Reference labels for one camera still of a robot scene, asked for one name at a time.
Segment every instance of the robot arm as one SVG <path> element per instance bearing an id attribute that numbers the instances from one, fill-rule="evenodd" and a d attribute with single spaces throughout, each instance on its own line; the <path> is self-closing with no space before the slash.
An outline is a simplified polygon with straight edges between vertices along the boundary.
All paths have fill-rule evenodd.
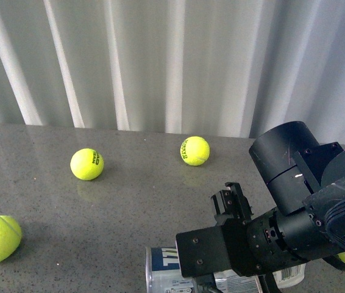
<path id="1" fill-rule="evenodd" d="M 227 183 L 212 196 L 217 225 L 176 236 L 182 276 L 206 287 L 213 272 L 232 269 L 279 292 L 275 271 L 319 258 L 341 268 L 334 255 L 345 251 L 345 150 L 319 145 L 295 121 L 263 134 L 249 153 L 277 206 L 252 220 L 240 185 Z"/>

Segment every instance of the table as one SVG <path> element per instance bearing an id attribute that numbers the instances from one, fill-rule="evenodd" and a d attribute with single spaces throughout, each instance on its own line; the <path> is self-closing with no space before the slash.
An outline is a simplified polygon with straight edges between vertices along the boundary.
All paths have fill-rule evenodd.
<path id="1" fill-rule="evenodd" d="M 0 215 L 24 234 L 0 263 L 0 292 L 145 292 L 145 247 L 214 225 L 209 198 L 225 182 L 241 183 L 254 217 L 274 207 L 248 154 L 254 140 L 204 136 L 210 159 L 190 167 L 179 156 L 186 137 L 0 124 Z M 94 181 L 69 169 L 85 147 L 105 160 Z M 283 292 L 345 292 L 345 273 L 310 262 Z"/>

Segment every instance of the can label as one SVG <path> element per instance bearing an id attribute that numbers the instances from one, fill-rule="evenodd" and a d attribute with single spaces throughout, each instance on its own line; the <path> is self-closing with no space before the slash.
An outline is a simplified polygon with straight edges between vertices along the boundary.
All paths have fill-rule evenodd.
<path id="1" fill-rule="evenodd" d="M 233 270 L 214 274 L 223 293 L 262 293 L 258 277 L 240 277 Z M 175 247 L 146 249 L 147 293 L 194 293 L 192 278 L 180 273 Z"/>

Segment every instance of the black cylinder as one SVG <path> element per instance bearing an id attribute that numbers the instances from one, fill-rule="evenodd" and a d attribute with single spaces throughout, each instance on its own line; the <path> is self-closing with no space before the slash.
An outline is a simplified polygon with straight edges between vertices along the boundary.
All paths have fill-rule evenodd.
<path id="1" fill-rule="evenodd" d="M 262 134 L 250 147 L 249 153 L 267 184 L 284 171 L 295 166 L 292 155 L 319 143 L 304 122 L 293 121 Z"/>

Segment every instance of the white curtain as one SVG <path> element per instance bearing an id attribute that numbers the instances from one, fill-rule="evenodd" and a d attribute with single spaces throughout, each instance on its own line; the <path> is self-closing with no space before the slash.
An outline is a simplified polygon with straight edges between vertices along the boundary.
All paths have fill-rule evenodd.
<path id="1" fill-rule="evenodd" d="M 2 0 L 0 123 L 345 143 L 345 1 Z"/>

